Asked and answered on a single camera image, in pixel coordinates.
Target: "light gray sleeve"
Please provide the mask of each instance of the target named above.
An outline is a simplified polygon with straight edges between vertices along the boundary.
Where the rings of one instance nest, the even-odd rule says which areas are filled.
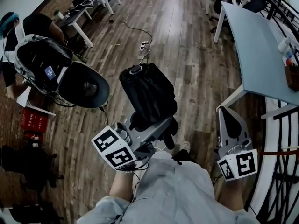
[[[260,224],[260,222],[244,209],[235,211],[236,224]]]
[[[106,196],[97,203],[94,209],[81,217],[77,224],[119,223],[129,205],[130,202],[121,198]]]

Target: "shoe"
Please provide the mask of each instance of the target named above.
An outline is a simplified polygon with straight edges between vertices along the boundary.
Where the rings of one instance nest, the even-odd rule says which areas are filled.
[[[188,153],[190,153],[191,145],[188,141],[183,141],[182,144],[179,145],[179,150],[186,150]]]

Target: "office chair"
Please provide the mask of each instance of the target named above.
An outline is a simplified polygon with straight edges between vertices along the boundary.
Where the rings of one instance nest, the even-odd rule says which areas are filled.
[[[267,2],[265,0],[252,0],[243,6],[243,8],[245,8],[251,12],[254,12],[254,13],[258,13],[258,12],[264,10],[266,7],[267,7]],[[229,29],[229,33],[232,36],[232,32],[231,32],[229,23],[226,19],[224,19],[222,27],[227,27]],[[217,27],[214,27],[213,29],[211,29],[211,33],[214,33],[216,31],[216,29],[217,29]]]

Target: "wooden floor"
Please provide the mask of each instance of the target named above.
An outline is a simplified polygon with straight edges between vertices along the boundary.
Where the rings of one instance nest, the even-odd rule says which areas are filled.
[[[152,34],[149,62],[155,63],[175,88],[179,130],[174,140],[190,141],[191,155],[211,173],[216,170],[213,168],[217,142],[215,109],[241,84],[241,77],[228,31],[223,29],[218,44],[213,43],[210,29],[217,22],[209,21],[205,15],[205,2],[121,0],[121,5],[114,2],[113,16],[108,15],[106,8],[100,9],[84,30],[94,44],[86,52],[88,65],[110,85],[109,124],[123,120],[131,109],[119,74],[140,62],[145,54],[139,51],[140,44],[150,37],[122,23],[106,20],[125,21]],[[261,142],[261,122],[256,119],[259,105],[259,97],[247,95],[233,106],[247,120],[255,145]],[[91,143],[92,137],[105,126],[105,116],[99,109],[80,107],[55,105],[52,111],[57,116],[49,120],[44,146],[49,153],[57,153],[57,169],[65,179],[58,181],[56,189],[47,187],[43,196],[54,203],[67,223],[74,223],[107,194],[114,176]],[[19,178],[0,172],[1,181],[7,185],[2,184],[0,189],[5,206],[33,196],[19,191]],[[250,189],[251,184],[246,184],[244,196]]]

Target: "black t-shirt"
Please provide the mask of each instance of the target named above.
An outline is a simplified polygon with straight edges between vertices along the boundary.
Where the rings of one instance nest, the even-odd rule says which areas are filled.
[[[32,14],[26,17],[23,21],[25,35],[35,34],[51,38],[51,33],[49,32],[49,26],[51,23],[52,20],[43,14]],[[17,44],[18,40],[14,29],[12,29],[6,39],[5,51],[14,51]],[[13,66],[13,63],[3,63],[1,59],[0,70],[3,72],[6,87],[15,83],[16,71]]]

